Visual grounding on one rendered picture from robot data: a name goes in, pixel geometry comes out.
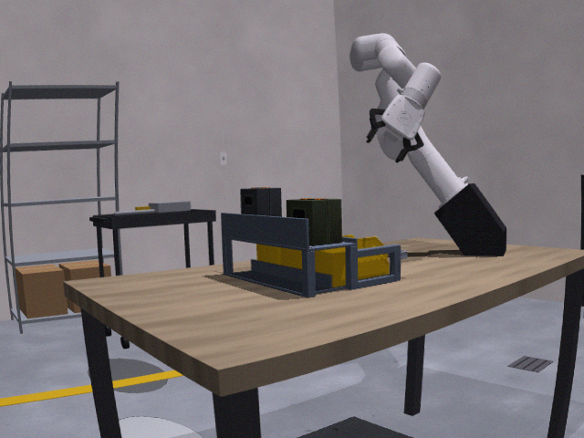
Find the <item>olive green tool case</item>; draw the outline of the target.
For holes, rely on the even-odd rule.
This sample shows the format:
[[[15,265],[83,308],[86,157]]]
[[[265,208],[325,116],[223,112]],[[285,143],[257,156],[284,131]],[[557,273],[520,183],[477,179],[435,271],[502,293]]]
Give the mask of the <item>olive green tool case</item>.
[[[342,243],[341,199],[287,200],[287,217],[308,219],[309,245]]]

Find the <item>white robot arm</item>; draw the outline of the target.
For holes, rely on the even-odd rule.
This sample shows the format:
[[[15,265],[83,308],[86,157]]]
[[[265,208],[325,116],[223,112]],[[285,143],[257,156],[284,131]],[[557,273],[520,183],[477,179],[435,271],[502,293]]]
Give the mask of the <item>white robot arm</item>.
[[[387,109],[399,94],[417,100],[424,109],[441,79],[439,70],[429,63],[421,63],[416,68],[406,57],[400,45],[388,34],[360,36],[354,40],[351,51],[349,59],[356,71],[383,67],[375,82],[381,99],[377,109]],[[419,150],[408,151],[407,155],[414,168],[440,200],[439,208],[441,208],[463,190],[469,179],[467,176],[461,179],[455,175],[428,140],[421,126],[418,133],[424,146]],[[403,149],[403,141],[383,128],[378,129],[376,134],[384,154],[396,160]]]

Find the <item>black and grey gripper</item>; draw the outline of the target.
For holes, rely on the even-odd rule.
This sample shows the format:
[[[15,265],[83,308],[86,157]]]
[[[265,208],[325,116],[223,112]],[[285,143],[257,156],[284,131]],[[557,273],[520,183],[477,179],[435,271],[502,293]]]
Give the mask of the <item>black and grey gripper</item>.
[[[379,122],[376,121],[375,114],[382,115]],[[422,115],[421,117],[419,116],[420,114]],[[403,141],[403,147],[405,149],[401,150],[395,161],[402,162],[408,151],[415,151],[424,145],[418,133],[424,114],[425,111],[417,100],[406,95],[397,95],[387,109],[370,110],[371,130],[366,137],[368,138],[366,142],[370,143],[378,127],[383,127],[386,131]],[[413,139],[416,140],[416,145],[411,145],[411,140]]]

